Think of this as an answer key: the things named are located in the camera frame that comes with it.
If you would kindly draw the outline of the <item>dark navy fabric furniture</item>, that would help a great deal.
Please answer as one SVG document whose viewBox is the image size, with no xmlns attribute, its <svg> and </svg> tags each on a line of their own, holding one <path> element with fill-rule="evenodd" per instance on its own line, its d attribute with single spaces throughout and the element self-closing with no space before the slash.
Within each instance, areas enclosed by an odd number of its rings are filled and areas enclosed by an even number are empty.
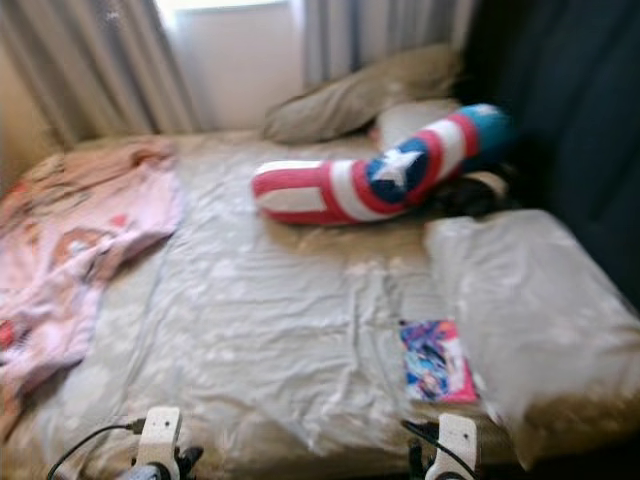
<svg viewBox="0 0 640 480">
<path fill-rule="evenodd" d="M 515 120 L 517 200 L 640 308 L 640 0 L 477 0 L 463 63 L 461 99 Z"/>
</svg>

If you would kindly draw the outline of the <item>grey satin pillow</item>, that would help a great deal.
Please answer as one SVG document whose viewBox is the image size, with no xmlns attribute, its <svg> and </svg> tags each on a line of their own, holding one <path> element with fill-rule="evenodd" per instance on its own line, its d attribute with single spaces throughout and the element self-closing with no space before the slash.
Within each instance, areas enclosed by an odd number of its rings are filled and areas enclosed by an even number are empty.
<svg viewBox="0 0 640 480">
<path fill-rule="evenodd" d="M 516 460 L 640 433 L 640 315 L 548 212 L 426 225 L 436 289 Z"/>
</svg>

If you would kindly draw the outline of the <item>grey pleated curtain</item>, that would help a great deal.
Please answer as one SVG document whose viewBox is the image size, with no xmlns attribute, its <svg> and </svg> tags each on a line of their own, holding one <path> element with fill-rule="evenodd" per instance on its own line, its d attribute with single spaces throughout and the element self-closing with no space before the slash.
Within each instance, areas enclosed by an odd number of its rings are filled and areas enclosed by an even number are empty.
<svg viewBox="0 0 640 480">
<path fill-rule="evenodd" d="M 291 0 L 303 82 L 346 76 L 420 47 L 465 45 L 479 0 Z"/>
<path fill-rule="evenodd" d="M 200 131 L 154 0 L 0 0 L 1 37 L 56 140 Z"/>
</svg>

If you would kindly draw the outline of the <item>bed with beige floral cover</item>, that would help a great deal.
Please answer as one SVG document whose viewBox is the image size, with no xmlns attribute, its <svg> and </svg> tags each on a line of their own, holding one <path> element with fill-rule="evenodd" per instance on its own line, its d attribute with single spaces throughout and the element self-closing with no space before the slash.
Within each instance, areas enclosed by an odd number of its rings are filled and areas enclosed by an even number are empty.
<svg viewBox="0 0 640 480">
<path fill-rule="evenodd" d="M 179 227 L 111 282 L 86 360 L 31 398 L 4 443 L 3 480 L 45 480 L 73 445 L 81 451 L 59 477 L 108 480 L 131 465 L 136 440 L 84 436 L 155 406 L 178 407 L 180 440 L 205 448 L 201 479 L 399 474 L 402 422 L 444 412 L 476 422 L 485 465 L 518 463 L 480 396 L 443 404 L 404 392 L 399 324 L 454 323 L 424 243 L 434 220 L 287 227 L 253 206 L 261 164 L 362 159 L 371 142 L 287 148 L 252 132 L 172 142 L 186 193 Z"/>
</svg>

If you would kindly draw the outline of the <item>olive beige pillow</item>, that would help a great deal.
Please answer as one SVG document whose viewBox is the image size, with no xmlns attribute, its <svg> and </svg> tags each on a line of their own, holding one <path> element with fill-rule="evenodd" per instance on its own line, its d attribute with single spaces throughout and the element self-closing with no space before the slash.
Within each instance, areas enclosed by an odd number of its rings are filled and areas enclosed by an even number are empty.
<svg viewBox="0 0 640 480">
<path fill-rule="evenodd" d="M 394 106 L 448 99 L 462 69 L 462 56 L 448 44 L 398 52 L 274 106 L 260 134 L 279 145 L 335 140 Z"/>
</svg>

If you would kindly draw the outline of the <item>colourful comic book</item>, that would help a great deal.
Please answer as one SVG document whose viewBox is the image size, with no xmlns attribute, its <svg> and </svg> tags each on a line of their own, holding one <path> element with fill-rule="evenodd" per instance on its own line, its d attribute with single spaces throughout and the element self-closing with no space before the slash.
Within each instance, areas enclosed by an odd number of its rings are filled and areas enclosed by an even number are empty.
<svg viewBox="0 0 640 480">
<path fill-rule="evenodd" d="M 465 349 L 452 320 L 399 324 L 407 397 L 413 402 L 475 404 L 479 401 Z"/>
</svg>

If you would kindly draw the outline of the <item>pink cartoon print blanket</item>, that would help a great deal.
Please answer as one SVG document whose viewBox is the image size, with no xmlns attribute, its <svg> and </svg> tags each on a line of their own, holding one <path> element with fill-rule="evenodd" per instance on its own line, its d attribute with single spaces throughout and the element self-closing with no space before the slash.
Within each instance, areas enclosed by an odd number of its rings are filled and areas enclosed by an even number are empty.
<svg viewBox="0 0 640 480">
<path fill-rule="evenodd" d="M 49 157 L 1 206 L 5 397 L 18 401 L 90 349 L 116 271 L 172 236 L 182 192 L 172 142 L 147 138 Z"/>
</svg>

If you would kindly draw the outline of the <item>red white blue bolster pillow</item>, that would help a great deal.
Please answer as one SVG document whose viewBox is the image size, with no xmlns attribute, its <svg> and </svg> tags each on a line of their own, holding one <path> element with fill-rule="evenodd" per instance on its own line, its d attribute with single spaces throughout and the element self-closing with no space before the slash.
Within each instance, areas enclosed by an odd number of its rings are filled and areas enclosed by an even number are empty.
<svg viewBox="0 0 640 480">
<path fill-rule="evenodd" d="M 364 159 L 276 160 L 253 173 L 257 210 L 291 225 L 349 225 L 397 218 L 448 180 L 497 163 L 515 141 L 498 106 L 467 105 Z"/>
</svg>

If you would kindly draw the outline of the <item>black and white plush toy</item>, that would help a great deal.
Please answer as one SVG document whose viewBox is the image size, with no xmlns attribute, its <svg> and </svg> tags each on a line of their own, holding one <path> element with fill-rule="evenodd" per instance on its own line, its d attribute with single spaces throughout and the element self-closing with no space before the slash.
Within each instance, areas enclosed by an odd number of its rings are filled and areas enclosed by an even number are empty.
<svg viewBox="0 0 640 480">
<path fill-rule="evenodd" d="M 481 219 L 507 209 L 511 179 L 497 170 L 470 172 L 435 189 L 431 206 L 444 218 Z"/>
</svg>

